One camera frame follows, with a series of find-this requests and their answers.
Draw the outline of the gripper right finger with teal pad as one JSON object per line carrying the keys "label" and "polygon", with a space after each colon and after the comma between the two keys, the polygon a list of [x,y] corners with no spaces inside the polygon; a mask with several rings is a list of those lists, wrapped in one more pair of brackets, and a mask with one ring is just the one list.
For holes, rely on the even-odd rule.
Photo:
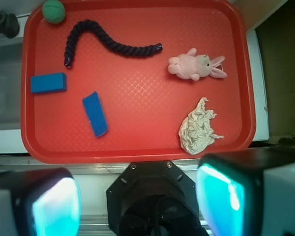
{"label": "gripper right finger with teal pad", "polygon": [[295,236],[295,149],[259,147],[204,155],[200,212],[216,236]]}

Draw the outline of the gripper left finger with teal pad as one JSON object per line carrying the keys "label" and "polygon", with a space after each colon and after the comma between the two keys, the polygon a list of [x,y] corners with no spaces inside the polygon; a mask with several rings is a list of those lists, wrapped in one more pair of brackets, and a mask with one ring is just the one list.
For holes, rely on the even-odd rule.
{"label": "gripper left finger with teal pad", "polygon": [[0,236],[76,236],[81,207],[65,168],[0,173]]}

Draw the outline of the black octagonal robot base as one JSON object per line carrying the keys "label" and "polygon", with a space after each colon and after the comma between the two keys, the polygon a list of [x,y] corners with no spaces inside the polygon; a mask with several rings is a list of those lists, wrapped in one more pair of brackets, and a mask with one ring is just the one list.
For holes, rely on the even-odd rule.
{"label": "black octagonal robot base", "polygon": [[134,162],[106,191],[117,236],[206,236],[195,182],[171,161]]}

